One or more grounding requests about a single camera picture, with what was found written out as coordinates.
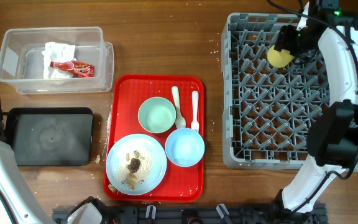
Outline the yellow cup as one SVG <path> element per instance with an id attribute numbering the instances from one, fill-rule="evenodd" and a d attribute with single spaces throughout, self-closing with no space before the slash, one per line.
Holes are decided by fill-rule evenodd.
<path id="1" fill-rule="evenodd" d="M 295 57 L 290 51 L 282 49 L 281 51 L 275 50 L 275 45 L 269 48 L 267 53 L 267 60 L 273 67 L 283 68 L 288 65 Z"/>

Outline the green bowl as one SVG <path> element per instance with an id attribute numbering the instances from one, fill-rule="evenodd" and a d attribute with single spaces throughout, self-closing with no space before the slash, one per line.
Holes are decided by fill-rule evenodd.
<path id="1" fill-rule="evenodd" d="M 173 126 L 177 112 L 170 100 L 156 96 L 145 100 L 140 105 L 137 117 L 143 129 L 150 133 L 160 134 Z"/>

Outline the red snack wrapper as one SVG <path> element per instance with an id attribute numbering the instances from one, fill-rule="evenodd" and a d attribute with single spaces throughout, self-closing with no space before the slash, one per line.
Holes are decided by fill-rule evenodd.
<path id="1" fill-rule="evenodd" d="M 69 62 L 50 62 L 50 67 L 68 72 L 76 77 L 94 77 L 94 65 L 77 60 Z"/>

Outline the white napkin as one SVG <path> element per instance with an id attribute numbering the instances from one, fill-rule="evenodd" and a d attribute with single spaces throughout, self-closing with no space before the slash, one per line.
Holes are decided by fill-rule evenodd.
<path id="1" fill-rule="evenodd" d="M 50 62 L 69 62 L 74 60 L 75 45 L 47 42 L 45 50 L 42 51 L 44 56 L 44 72 L 43 78 L 48 79 L 68 79 L 73 78 L 73 75 L 50 67 Z"/>

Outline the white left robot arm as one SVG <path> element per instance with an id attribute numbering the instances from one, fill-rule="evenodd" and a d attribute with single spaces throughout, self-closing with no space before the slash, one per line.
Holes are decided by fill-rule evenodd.
<path id="1" fill-rule="evenodd" d="M 0 223 L 53 223 L 28 188 L 10 145 L 0 141 Z"/>

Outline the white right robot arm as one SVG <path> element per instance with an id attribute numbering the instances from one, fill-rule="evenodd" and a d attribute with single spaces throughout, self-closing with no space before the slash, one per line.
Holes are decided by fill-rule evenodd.
<path id="1" fill-rule="evenodd" d="M 277 194 L 272 220 L 305 217 L 333 179 L 348 179 L 358 163 L 358 15 L 341 10 L 337 1 L 310 1 L 297 16 L 297 26 L 280 29 L 268 62 L 282 68 L 311 50 L 321 52 L 329 108 L 309 128 L 306 161 Z"/>

